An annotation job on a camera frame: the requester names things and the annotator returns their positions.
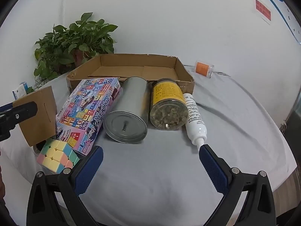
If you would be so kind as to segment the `pastel rubiks cube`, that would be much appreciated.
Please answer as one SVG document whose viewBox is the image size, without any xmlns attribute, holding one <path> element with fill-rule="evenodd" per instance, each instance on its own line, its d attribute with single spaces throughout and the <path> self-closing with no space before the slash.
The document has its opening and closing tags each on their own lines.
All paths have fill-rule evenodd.
<svg viewBox="0 0 301 226">
<path fill-rule="evenodd" d="M 73 168 L 79 160 L 68 143 L 55 139 L 48 139 L 37 157 L 37 163 L 53 173 Z"/>
</svg>

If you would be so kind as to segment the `colourful board game box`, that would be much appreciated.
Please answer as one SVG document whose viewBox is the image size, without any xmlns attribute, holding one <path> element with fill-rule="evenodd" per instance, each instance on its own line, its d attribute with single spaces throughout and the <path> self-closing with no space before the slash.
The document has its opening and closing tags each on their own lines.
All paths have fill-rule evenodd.
<svg viewBox="0 0 301 226">
<path fill-rule="evenodd" d="M 88 155 L 120 88 L 118 78 L 81 80 L 56 116 L 56 139 Z"/>
</svg>

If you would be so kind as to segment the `white spray bottle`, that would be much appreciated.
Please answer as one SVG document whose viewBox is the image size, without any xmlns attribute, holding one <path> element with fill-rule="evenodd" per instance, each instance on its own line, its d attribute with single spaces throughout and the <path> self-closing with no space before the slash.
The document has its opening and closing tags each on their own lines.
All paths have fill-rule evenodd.
<svg viewBox="0 0 301 226">
<path fill-rule="evenodd" d="M 188 109 L 188 119 L 185 124 L 188 138 L 198 149 L 207 141 L 207 128 L 199 112 L 192 94 L 183 94 Z"/>
</svg>

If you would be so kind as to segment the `silver metal tin can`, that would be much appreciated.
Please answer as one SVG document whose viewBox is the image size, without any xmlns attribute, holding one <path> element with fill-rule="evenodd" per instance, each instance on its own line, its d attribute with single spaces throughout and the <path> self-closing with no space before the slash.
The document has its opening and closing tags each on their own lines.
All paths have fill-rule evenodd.
<svg viewBox="0 0 301 226">
<path fill-rule="evenodd" d="M 127 78 L 103 126 L 107 135 L 121 143 L 140 143 L 147 135 L 150 87 L 138 76 Z"/>
</svg>

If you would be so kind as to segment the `yellow label glass jar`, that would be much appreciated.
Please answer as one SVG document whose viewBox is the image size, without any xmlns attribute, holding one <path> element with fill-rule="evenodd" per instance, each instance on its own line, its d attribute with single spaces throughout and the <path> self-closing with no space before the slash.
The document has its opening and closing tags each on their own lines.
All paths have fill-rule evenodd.
<svg viewBox="0 0 301 226">
<path fill-rule="evenodd" d="M 176 130 L 187 122 L 188 108 L 176 81 L 162 78 L 152 83 L 150 121 L 160 130 Z"/>
</svg>

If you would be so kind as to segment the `small blue white box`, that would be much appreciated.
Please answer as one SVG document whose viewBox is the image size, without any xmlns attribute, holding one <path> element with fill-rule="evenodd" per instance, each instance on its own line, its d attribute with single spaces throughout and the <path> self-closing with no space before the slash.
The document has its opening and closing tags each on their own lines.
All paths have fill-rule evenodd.
<svg viewBox="0 0 301 226">
<path fill-rule="evenodd" d="M 17 100 L 25 95 L 27 95 L 27 83 L 22 82 L 15 90 L 12 91 L 14 99 Z"/>
</svg>

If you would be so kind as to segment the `small brown cardboard box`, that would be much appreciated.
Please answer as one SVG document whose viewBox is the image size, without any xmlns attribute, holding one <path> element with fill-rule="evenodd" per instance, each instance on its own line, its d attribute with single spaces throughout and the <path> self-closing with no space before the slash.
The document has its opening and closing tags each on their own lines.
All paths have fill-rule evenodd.
<svg viewBox="0 0 301 226">
<path fill-rule="evenodd" d="M 20 106 L 29 102 L 37 104 L 35 116 L 19 124 L 25 140 L 29 146 L 47 140 L 56 134 L 57 106 L 52 87 L 44 87 L 23 96 L 13 102 L 13 106 Z"/>
</svg>

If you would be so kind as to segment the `green potted plant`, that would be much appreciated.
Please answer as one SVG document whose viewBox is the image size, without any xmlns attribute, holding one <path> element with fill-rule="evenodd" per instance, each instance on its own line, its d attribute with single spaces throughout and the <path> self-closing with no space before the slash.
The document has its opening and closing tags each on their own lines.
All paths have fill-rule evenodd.
<svg viewBox="0 0 301 226">
<path fill-rule="evenodd" d="M 118 26 L 107 23 L 104 19 L 93 21 L 92 16 L 92 12 L 86 12 L 68 27 L 54 25 L 51 32 L 35 42 L 35 88 L 100 54 L 114 53 L 115 40 L 111 33 Z"/>
</svg>

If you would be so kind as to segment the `shallow cardboard tray box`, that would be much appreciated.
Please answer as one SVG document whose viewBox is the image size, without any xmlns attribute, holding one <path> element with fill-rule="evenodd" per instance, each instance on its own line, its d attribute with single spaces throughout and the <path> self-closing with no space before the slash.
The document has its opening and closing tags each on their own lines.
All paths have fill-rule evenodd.
<svg viewBox="0 0 301 226">
<path fill-rule="evenodd" d="M 117 77 L 123 82 L 132 76 L 149 82 L 170 78 L 183 93 L 192 94 L 194 90 L 193 77 L 177 57 L 151 54 L 98 55 L 71 71 L 66 80 L 72 92 L 84 79 Z"/>
</svg>

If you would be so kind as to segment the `orange label clear jar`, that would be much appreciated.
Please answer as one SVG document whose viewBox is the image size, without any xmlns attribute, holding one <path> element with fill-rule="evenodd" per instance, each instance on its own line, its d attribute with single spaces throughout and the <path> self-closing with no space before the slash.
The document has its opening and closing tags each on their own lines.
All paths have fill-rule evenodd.
<svg viewBox="0 0 301 226">
<path fill-rule="evenodd" d="M 213 70 L 213 64 L 206 64 L 201 61 L 196 61 L 195 63 L 195 72 L 207 78 L 211 78 Z"/>
</svg>

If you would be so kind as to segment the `red paper wall sign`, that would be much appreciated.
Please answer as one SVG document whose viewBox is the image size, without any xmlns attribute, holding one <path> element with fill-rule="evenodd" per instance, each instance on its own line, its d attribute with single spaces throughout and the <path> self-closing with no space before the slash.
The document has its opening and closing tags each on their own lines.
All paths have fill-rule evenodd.
<svg viewBox="0 0 301 226">
<path fill-rule="evenodd" d="M 271 22 L 271 11 L 260 0 L 255 0 L 255 8 L 266 22 Z"/>
</svg>

